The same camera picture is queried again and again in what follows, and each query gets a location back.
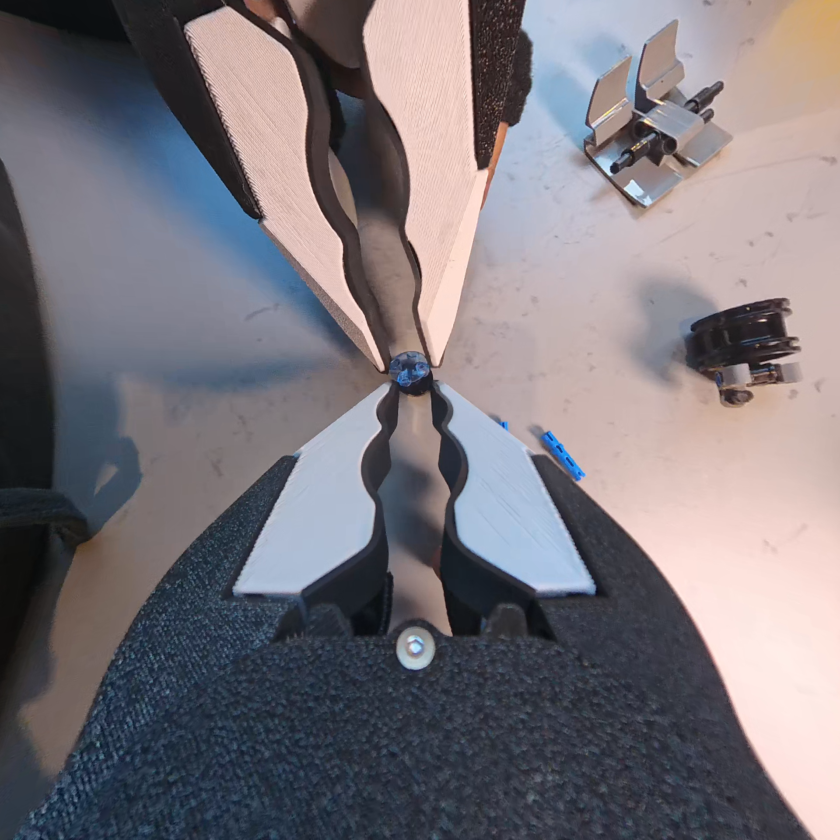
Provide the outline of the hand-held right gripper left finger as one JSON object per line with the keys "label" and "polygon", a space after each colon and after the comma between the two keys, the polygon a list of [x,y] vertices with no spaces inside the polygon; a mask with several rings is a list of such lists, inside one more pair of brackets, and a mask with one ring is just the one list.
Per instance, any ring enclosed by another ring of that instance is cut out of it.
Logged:
{"label": "hand-held right gripper left finger", "polygon": [[282,459],[288,474],[233,597],[336,605],[358,635],[385,634],[393,579],[382,502],[400,392],[383,384]]}

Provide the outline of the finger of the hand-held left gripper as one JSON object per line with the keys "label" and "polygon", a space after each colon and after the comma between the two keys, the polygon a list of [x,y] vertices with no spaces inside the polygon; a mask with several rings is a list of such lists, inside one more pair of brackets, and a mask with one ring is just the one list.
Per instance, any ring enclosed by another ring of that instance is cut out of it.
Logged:
{"label": "finger of the hand-held left gripper", "polygon": [[319,54],[288,8],[184,13],[184,33],[248,186],[259,224],[339,326],[385,372],[391,353],[364,272],[350,182],[330,144]]}
{"label": "finger of the hand-held left gripper", "polygon": [[487,171],[476,161],[469,2],[378,1],[364,21],[373,92],[406,156],[405,234],[420,271],[416,304],[429,359],[453,331]]}

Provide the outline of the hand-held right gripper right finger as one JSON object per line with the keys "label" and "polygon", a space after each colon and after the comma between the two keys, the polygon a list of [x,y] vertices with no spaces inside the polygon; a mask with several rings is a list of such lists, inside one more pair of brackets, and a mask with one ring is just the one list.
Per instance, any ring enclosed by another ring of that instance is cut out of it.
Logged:
{"label": "hand-held right gripper right finger", "polygon": [[551,637],[539,601],[596,593],[544,481],[563,475],[449,385],[431,396],[450,491],[440,578],[451,631],[478,635],[498,604],[513,604],[532,634]]}

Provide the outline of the small grey connector assembly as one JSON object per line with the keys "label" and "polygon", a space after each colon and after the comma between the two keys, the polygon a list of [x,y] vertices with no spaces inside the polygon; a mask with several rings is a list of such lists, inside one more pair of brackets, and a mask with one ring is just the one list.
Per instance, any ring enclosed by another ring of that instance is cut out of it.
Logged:
{"label": "small grey connector assembly", "polygon": [[722,367],[715,373],[721,404],[729,407],[741,407],[750,403],[756,387],[787,385],[801,380],[802,371],[798,363],[743,363]]}

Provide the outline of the black toy wheel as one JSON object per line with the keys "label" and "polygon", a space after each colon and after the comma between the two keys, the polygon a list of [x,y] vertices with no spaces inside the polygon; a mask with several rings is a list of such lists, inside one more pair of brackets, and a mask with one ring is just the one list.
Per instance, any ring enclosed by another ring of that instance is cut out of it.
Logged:
{"label": "black toy wheel", "polygon": [[736,364],[766,364],[800,352],[789,336],[785,320],[791,315],[788,298],[756,301],[713,313],[690,325],[686,360],[695,371],[707,373]]}

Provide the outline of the person's left forearm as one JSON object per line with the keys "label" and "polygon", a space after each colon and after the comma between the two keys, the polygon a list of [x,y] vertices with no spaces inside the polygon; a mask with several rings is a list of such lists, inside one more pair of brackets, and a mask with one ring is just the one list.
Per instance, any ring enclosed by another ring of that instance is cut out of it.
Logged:
{"label": "person's left forearm", "polygon": [[1,11],[75,35],[126,39],[112,1],[1,1]]}

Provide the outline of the person's left hand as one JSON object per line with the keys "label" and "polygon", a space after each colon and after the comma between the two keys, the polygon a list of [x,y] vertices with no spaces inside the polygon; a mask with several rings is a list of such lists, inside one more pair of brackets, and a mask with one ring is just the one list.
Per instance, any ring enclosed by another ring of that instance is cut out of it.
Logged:
{"label": "person's left hand", "polygon": [[509,129],[509,123],[508,122],[501,121],[499,123],[497,133],[496,133],[495,143],[494,143],[494,146],[493,146],[493,151],[492,151],[492,154],[491,154],[491,157],[490,157],[490,162],[489,162],[488,167],[487,167],[485,191],[484,191],[484,195],[483,195],[483,198],[482,198],[482,201],[481,201],[481,208],[483,208],[483,206],[485,205],[485,203],[487,201],[487,196],[488,196],[488,192],[489,192],[489,189],[490,189],[490,184],[491,184],[491,182],[493,180],[493,177],[494,177],[494,174],[496,173],[496,170],[497,170],[497,165],[498,165],[499,159],[501,157],[501,151],[502,151],[503,145],[505,143],[505,140],[506,140],[506,137],[507,137],[507,134],[508,134],[508,129]]}

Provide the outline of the grey panel brick assembly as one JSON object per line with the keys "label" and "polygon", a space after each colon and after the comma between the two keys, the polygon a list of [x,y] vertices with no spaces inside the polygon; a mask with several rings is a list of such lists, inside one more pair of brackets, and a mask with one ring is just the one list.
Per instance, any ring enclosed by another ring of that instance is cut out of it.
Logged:
{"label": "grey panel brick assembly", "polygon": [[625,57],[595,83],[585,123],[587,158],[627,200],[647,208],[670,193],[732,140],[714,122],[717,81],[685,97],[685,68],[676,55],[679,22],[671,21],[644,44],[634,101],[627,95],[632,60]]}

